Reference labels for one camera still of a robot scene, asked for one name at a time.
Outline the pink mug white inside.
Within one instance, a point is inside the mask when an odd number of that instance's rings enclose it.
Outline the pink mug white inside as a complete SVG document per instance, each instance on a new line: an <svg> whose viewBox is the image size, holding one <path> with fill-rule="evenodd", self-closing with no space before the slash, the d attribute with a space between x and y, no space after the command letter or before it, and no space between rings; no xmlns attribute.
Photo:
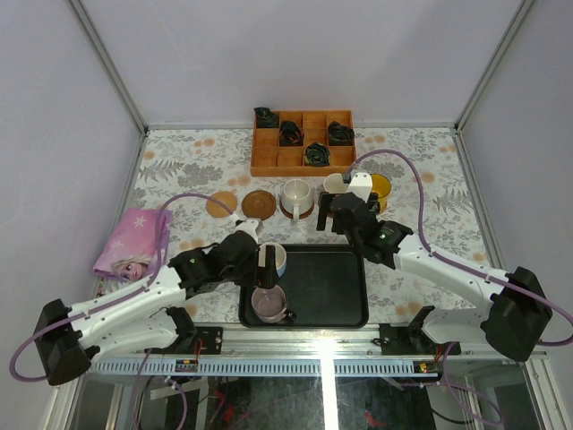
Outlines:
<svg viewBox="0 0 573 430"><path fill-rule="evenodd" d="M344 182L342 174L334 173L324 179L323 188L328 194L344 194L348 188L348 184Z"/></svg>

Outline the brown wooden coaster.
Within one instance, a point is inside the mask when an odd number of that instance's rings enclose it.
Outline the brown wooden coaster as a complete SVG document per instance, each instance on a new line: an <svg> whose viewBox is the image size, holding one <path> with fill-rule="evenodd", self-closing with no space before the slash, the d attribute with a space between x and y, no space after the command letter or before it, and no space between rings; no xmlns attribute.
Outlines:
<svg viewBox="0 0 573 430"><path fill-rule="evenodd" d="M308 218L314 209L313 201L281 200L279 207L282 213L289 219L301 220Z"/></svg>
<svg viewBox="0 0 573 430"><path fill-rule="evenodd" d="M265 190L254 190L242 200L243 214L247 218L265 220L274 215L277 202L274 195Z"/></svg>
<svg viewBox="0 0 573 430"><path fill-rule="evenodd" d="M334 196L330 193L322 194L319 199L319 219L326 219L332 217L330 205Z"/></svg>

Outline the yellow mug black outside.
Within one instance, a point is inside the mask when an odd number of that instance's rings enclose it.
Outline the yellow mug black outside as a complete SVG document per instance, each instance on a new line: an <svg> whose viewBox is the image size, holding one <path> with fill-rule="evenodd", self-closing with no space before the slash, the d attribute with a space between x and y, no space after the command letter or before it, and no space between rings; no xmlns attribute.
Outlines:
<svg viewBox="0 0 573 430"><path fill-rule="evenodd" d="M391 193L391 182L383 175L371 174L372 178L372 191L379 196L379 199L388 202Z"/></svg>

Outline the blue mug white inside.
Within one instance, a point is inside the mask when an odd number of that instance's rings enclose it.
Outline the blue mug white inside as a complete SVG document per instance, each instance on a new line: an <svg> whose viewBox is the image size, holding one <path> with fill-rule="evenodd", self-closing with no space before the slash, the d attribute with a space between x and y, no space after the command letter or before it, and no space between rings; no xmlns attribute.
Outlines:
<svg viewBox="0 0 573 430"><path fill-rule="evenodd" d="M264 267L266 265L266 253L271 247L275 248L275 264L277 274L279 277L282 277L287 267L287 252L281 244L274 242L262 244L259 252L259 266Z"/></svg>

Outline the lilac mug black handle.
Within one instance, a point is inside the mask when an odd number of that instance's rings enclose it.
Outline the lilac mug black handle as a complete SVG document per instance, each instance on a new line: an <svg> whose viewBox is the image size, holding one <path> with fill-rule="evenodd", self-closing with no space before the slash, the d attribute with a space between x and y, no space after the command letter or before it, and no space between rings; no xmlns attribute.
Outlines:
<svg viewBox="0 0 573 430"><path fill-rule="evenodd" d="M286 293L279 285L269 289L256 288L252 292L251 305L256 316L264 323L293 323L297 317L288 308Z"/></svg>

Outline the white speckled mug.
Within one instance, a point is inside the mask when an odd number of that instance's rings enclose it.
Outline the white speckled mug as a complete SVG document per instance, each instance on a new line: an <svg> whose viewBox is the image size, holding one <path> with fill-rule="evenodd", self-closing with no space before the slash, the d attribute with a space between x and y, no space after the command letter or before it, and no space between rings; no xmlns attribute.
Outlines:
<svg viewBox="0 0 573 430"><path fill-rule="evenodd" d="M280 195L281 200L292 201L313 201L312 188L303 179L292 179L287 181Z"/></svg>

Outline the woven rattan coaster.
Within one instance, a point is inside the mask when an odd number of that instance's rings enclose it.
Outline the woven rattan coaster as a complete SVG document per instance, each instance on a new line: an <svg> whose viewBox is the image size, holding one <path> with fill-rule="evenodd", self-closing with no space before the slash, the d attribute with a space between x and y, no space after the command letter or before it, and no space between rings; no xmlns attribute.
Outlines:
<svg viewBox="0 0 573 430"><path fill-rule="evenodd" d="M379 214L382 214L387 209L388 203L386 200L379 199L378 204L380 207Z"/></svg>
<svg viewBox="0 0 573 430"><path fill-rule="evenodd" d="M212 194L206 202L207 213L213 218L225 218L237 208L237 198L230 191L218 191Z"/></svg>

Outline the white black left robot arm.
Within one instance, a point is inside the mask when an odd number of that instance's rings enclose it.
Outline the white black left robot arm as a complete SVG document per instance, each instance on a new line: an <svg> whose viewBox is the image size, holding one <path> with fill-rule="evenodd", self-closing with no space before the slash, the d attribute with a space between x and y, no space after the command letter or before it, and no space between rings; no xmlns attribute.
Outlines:
<svg viewBox="0 0 573 430"><path fill-rule="evenodd" d="M274 288L283 260L273 245L237 231L221 243L182 252L147 277L109 295L44 306L34 340L52 386L68 383L107 357L145 349L186 353L197 331L184 302L232 282L240 288Z"/></svg>

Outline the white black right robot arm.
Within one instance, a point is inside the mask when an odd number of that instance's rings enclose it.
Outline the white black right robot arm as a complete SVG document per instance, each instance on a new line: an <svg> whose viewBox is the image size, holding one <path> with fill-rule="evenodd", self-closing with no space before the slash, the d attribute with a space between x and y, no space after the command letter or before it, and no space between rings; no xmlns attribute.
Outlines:
<svg viewBox="0 0 573 430"><path fill-rule="evenodd" d="M408 342L418 353L439 344L487 344L503 356L526 362L552 318L536 275L517 267L513 272L487 268L452 253L427 250L411 228L379 220L372 202L353 193L322 193L317 229L333 218L332 232L365 260L424 278L471 303L468 309L426 306L410 325Z"/></svg>

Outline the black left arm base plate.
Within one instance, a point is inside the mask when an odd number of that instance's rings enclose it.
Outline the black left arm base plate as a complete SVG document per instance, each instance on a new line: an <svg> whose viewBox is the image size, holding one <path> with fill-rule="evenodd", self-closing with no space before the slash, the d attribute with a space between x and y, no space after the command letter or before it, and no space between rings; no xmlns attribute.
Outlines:
<svg viewBox="0 0 573 430"><path fill-rule="evenodd" d="M179 354L192 354L194 356L220 355L223 345L224 329L217 326L198 327L194 334L187 336L175 348Z"/></svg>

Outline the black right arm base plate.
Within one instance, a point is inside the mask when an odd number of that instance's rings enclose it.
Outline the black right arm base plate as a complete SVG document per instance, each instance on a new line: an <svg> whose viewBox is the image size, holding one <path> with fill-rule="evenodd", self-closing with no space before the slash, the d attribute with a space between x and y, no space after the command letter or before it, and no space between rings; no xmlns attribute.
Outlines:
<svg viewBox="0 0 573 430"><path fill-rule="evenodd" d="M380 323L379 336L371 339L371 344L379 347L384 356L426 356L445 351L447 343L431 340L422 328L410 323Z"/></svg>

